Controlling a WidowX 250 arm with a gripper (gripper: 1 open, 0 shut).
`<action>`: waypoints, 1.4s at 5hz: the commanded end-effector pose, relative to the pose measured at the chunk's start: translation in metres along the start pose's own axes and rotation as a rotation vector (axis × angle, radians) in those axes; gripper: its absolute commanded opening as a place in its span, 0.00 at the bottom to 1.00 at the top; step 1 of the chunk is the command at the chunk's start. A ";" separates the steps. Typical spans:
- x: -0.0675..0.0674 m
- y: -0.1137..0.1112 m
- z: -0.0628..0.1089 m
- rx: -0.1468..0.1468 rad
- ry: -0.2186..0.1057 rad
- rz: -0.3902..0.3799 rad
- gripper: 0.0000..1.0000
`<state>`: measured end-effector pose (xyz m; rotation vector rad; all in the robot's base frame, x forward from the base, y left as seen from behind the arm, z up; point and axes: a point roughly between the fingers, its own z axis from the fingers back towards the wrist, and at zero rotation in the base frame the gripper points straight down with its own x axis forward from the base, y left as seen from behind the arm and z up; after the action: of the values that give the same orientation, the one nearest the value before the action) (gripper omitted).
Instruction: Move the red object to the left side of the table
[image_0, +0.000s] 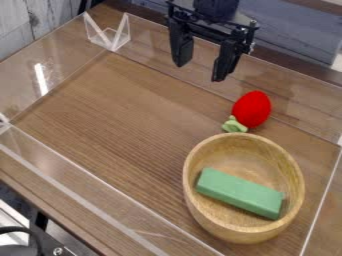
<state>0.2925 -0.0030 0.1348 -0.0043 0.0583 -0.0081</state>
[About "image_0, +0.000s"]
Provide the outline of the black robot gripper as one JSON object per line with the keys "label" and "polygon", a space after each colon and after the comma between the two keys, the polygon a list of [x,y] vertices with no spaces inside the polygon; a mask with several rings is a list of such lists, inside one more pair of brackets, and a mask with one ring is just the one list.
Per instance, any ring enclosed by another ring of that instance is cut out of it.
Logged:
{"label": "black robot gripper", "polygon": [[253,50],[258,22],[240,12],[240,0],[166,0],[166,3],[171,55],[178,67],[193,59],[190,28],[206,40],[220,42],[225,37],[230,39],[221,44],[212,76],[213,82],[224,81],[236,70],[242,52],[249,54]]}

